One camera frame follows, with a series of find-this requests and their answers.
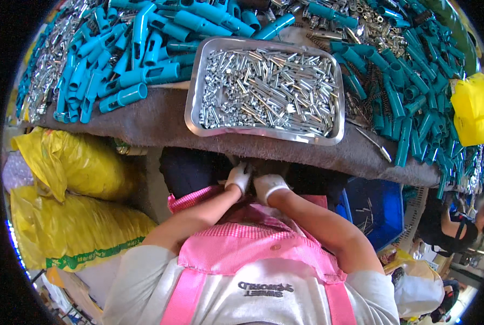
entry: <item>white work glove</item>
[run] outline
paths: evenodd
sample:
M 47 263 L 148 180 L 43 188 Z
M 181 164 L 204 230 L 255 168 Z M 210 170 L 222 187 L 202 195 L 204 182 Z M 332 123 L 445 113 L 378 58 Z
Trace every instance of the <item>white work glove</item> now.
M 224 188 L 228 185 L 235 184 L 240 188 L 240 191 L 242 191 L 242 195 L 244 195 L 249 188 L 249 179 L 251 179 L 252 169 L 252 166 L 248 165 L 246 162 L 239 163 L 238 166 L 231 170 Z
M 260 176 L 253 180 L 254 189 L 257 191 L 258 200 L 264 205 L 267 204 L 267 198 L 276 190 L 289 189 L 285 180 L 276 174 Z

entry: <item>apron strap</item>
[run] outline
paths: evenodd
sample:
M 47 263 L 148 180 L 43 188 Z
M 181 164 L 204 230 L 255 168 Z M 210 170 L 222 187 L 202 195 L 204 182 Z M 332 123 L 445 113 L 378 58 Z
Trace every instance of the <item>apron strap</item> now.
M 356 325 L 354 310 L 343 282 L 325 284 L 332 325 Z
M 205 273 L 184 269 L 162 315 L 161 325 L 190 324 L 205 281 Z

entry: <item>pink apron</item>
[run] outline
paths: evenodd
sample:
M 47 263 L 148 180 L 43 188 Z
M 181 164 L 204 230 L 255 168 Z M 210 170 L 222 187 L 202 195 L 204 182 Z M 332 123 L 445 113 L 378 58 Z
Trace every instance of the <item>pink apron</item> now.
M 168 202 L 170 211 L 193 206 L 218 192 L 216 187 L 210 187 L 178 200 L 171 196 Z M 305 198 L 327 207 L 325 197 Z M 178 265 L 185 269 L 162 316 L 162 325 L 191 323 L 208 274 L 232 276 L 244 265 L 266 258 L 292 259 L 310 265 L 325 284 L 331 323 L 356 324 L 344 286 L 346 274 L 339 269 L 336 257 L 325 252 L 321 244 L 301 227 L 298 228 L 305 236 L 271 217 L 272 210 L 259 204 L 246 205 L 230 216 L 231 222 L 215 225 L 186 240 L 178 259 Z M 258 226 L 232 221 L 251 222 Z

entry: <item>stainless steel tray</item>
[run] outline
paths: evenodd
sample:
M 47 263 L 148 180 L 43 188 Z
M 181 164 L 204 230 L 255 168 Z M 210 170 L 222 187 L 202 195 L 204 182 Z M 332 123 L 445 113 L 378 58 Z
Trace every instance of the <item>stainless steel tray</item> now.
M 311 56 L 327 57 L 332 61 L 332 66 L 335 68 L 333 76 L 337 89 L 338 101 L 335 107 L 334 123 L 331 132 L 331 137 L 323 137 L 308 132 L 281 130 L 270 127 L 251 127 L 251 126 L 232 126 L 232 127 L 218 127 L 206 129 L 199 124 L 199 113 L 202 106 L 202 97 L 205 88 L 205 73 L 207 58 L 212 50 L 230 50 L 230 49 L 244 49 L 252 50 L 256 48 L 283 51 L 289 53 L 300 53 Z M 284 43 L 276 43 L 270 41 L 252 40 L 250 38 L 238 37 L 211 37 L 200 43 L 197 49 L 197 55 L 193 65 L 192 79 L 189 85 L 188 97 L 186 100 L 186 110 L 184 113 L 186 125 L 191 132 L 200 137 L 209 137 L 223 133 L 239 133 L 252 134 L 271 137 L 276 139 L 290 140 L 304 142 L 308 144 L 315 144 L 321 146 L 334 146 L 343 139 L 343 129 L 345 126 L 345 99 L 343 92 L 343 79 L 341 76 L 341 69 L 336 62 L 336 59 L 329 53 L 320 49 L 312 48 L 310 46 L 293 46 Z

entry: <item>yellow container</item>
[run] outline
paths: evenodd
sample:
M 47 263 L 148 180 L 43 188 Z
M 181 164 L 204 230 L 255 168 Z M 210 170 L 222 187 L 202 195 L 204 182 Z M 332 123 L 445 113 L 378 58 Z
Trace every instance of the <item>yellow container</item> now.
M 456 81 L 452 104 L 460 144 L 465 147 L 484 144 L 484 74 Z

